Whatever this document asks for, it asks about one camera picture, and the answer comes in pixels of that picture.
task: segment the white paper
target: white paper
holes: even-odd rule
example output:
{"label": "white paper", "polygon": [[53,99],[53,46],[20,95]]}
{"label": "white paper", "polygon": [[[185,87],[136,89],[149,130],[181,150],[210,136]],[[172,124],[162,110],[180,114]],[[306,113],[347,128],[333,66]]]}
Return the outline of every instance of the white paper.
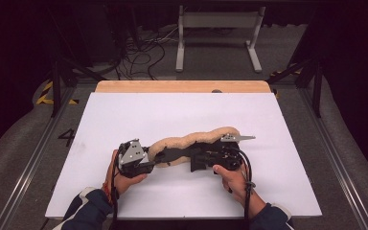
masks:
{"label": "white paper", "polygon": [[[235,127],[256,191],[294,216],[320,216],[311,184],[271,93],[92,93],[58,179],[46,217],[60,218],[85,187],[101,188],[112,151],[138,138],[143,147],[166,137]],[[190,163],[154,168],[119,200],[120,219],[239,218],[243,208],[212,169]]]}

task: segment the person's right hand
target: person's right hand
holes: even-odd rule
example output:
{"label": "person's right hand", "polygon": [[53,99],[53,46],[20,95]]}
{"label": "person's right hand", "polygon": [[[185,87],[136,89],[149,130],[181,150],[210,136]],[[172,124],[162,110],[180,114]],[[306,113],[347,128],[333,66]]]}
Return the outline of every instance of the person's right hand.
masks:
{"label": "person's right hand", "polygon": [[244,164],[240,169],[236,171],[228,171],[221,165],[213,166],[215,173],[222,176],[223,188],[232,194],[235,200],[243,206],[248,208],[249,218],[254,218],[265,207],[265,202],[259,197],[259,195],[252,189],[252,195],[250,196],[249,207],[244,207],[246,199],[246,179],[243,172],[246,172]]}
{"label": "person's right hand", "polygon": [[242,170],[244,166],[236,171],[228,171],[221,165],[213,166],[215,173],[222,176],[223,188],[232,194],[233,198],[237,200],[244,208],[244,200],[246,198],[246,179],[243,176]]}

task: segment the blue sleeve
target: blue sleeve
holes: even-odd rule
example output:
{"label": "blue sleeve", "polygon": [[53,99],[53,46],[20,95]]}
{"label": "blue sleeve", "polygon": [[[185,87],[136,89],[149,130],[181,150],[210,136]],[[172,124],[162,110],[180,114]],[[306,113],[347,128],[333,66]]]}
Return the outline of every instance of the blue sleeve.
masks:
{"label": "blue sleeve", "polygon": [[112,211],[104,191],[86,188],[73,199],[63,222],[54,230],[102,229],[106,216]]}
{"label": "blue sleeve", "polygon": [[263,210],[252,220],[249,229],[253,230],[289,230],[291,215],[280,207],[267,203]]}

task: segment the person's left hand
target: person's left hand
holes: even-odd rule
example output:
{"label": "person's left hand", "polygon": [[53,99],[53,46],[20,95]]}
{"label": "person's left hand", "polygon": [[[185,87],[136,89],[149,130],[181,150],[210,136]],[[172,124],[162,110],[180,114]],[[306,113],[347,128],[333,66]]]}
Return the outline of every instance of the person's left hand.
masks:
{"label": "person's left hand", "polygon": [[[103,186],[103,190],[107,189],[105,193],[110,193],[111,187],[112,187],[112,167],[114,164],[114,161],[116,157],[118,156],[118,151],[114,150],[112,154],[112,160],[109,163],[109,167],[106,173],[105,183],[107,183],[107,186]],[[127,178],[123,175],[121,175],[118,171],[118,168],[115,168],[115,178],[114,178],[114,185],[116,187],[116,190],[118,191],[119,196],[124,194],[127,189],[134,184],[142,182],[148,175],[147,174],[140,174],[133,178]]]}

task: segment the gray carpet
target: gray carpet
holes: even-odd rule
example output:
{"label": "gray carpet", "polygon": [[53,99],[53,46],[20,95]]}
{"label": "gray carpet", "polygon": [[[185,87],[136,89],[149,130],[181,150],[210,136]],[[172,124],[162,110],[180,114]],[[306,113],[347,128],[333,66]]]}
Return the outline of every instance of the gray carpet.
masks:
{"label": "gray carpet", "polygon": [[[217,34],[213,30],[186,32],[184,72],[174,71],[177,47],[175,41],[163,44],[165,56],[151,68],[151,72],[160,80],[266,80],[270,73],[287,66],[304,30],[303,26],[284,28],[274,26],[261,29],[256,46],[263,67],[261,74],[254,73],[244,47],[244,38],[249,34],[245,30],[234,30],[226,35]],[[159,47],[155,47],[148,54],[155,61],[162,56],[163,52]],[[146,60],[145,56],[138,57],[137,60],[139,61],[140,58]],[[147,68],[146,64],[133,65],[135,72],[146,73]],[[147,74],[131,76],[135,80],[149,78]],[[106,77],[117,79],[114,72]],[[295,218],[295,229],[364,229],[358,224],[351,204],[341,189],[321,134],[315,127],[314,118],[302,100],[301,91],[290,84],[293,80],[294,77],[290,76],[272,87],[279,91],[279,105],[303,165],[312,180],[313,190],[323,212],[323,216],[318,218]],[[66,105],[60,114],[47,148],[43,151],[41,160],[38,161],[37,171],[30,184],[27,183],[29,187],[21,197],[19,206],[14,207],[15,212],[7,229],[40,229],[46,220],[44,213],[69,150],[69,147],[66,147],[67,140],[58,139],[58,137],[69,128],[78,129],[89,93],[95,89],[95,83],[88,78],[80,78],[80,82],[71,96],[72,99],[80,100],[80,103]],[[34,102],[44,86],[45,82],[36,89]],[[44,134],[44,129],[50,121],[52,108],[49,104],[36,104],[34,110],[13,125],[0,140],[0,213],[18,177],[33,155],[40,137]],[[322,90],[321,115],[320,120],[329,131],[340,158],[368,211],[368,164],[345,127],[326,82]],[[58,220],[50,219],[44,229],[51,229],[58,223]],[[126,229],[134,225],[131,222],[122,224]],[[135,224],[136,227],[145,229],[157,226],[153,222]],[[211,224],[211,222],[176,223],[173,229],[211,227],[205,224]],[[219,222],[218,225],[237,226],[233,222],[224,224]]]}

